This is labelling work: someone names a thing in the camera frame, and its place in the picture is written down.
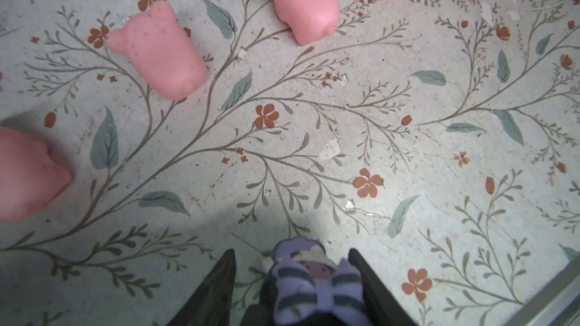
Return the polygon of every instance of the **pink pig toy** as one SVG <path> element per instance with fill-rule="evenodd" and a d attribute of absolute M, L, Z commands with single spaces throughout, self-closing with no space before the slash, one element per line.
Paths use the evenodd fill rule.
<path fill-rule="evenodd" d="M 301 46 L 334 33 L 340 19 L 338 0 L 274 0 L 274 8 Z"/>
<path fill-rule="evenodd" d="M 107 47 L 129 58 L 137 72 L 160 95 L 181 100 L 208 80 L 203 57 L 165 0 L 135 15 L 123 29 L 112 31 Z"/>
<path fill-rule="evenodd" d="M 0 223 L 19 221 L 47 206 L 72 178 L 44 142 L 0 127 Z"/>

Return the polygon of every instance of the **cartoon face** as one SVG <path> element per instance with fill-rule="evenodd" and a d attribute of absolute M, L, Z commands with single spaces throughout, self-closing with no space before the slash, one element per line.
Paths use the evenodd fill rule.
<path fill-rule="evenodd" d="M 301 260 L 298 262 L 302 264 L 309 272 L 312 278 L 316 280 L 329 280 L 334 273 L 334 269 L 326 264 L 319 264 L 316 262 L 306 262 Z"/>

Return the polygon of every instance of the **pig ear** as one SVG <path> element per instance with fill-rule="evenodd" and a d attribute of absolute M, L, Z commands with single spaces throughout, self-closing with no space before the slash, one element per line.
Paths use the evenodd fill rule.
<path fill-rule="evenodd" d="M 176 22 L 178 18 L 175 16 L 175 11 L 170 3 L 166 0 L 157 0 L 149 7 L 149 14 L 157 19 L 162 19 L 168 22 Z"/>
<path fill-rule="evenodd" d="M 113 30 L 109 33 L 106 44 L 113 52 L 127 55 L 127 37 L 122 29 Z"/>

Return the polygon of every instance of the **bow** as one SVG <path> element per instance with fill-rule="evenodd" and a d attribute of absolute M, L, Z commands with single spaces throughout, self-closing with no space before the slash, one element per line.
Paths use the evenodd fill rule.
<path fill-rule="evenodd" d="M 284 258 L 272 268 L 278 295 L 274 322 L 294 325 L 315 313 L 332 314 L 347 326 L 365 326 L 366 306 L 360 271 L 342 259 L 330 279 L 314 279 L 302 264 Z"/>

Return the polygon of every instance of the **floral floor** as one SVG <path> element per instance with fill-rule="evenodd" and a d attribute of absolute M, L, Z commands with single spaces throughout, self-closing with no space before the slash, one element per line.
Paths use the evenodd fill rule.
<path fill-rule="evenodd" d="M 421 326 L 496 326 L 578 255 L 580 0 L 339 0 L 313 47 L 272 0 L 168 0 L 210 71 L 180 102 L 103 45 L 153 1 L 0 2 L 2 124 L 75 173 L 0 225 L 3 324 L 164 325 L 233 247 L 236 325 L 305 235 Z"/>

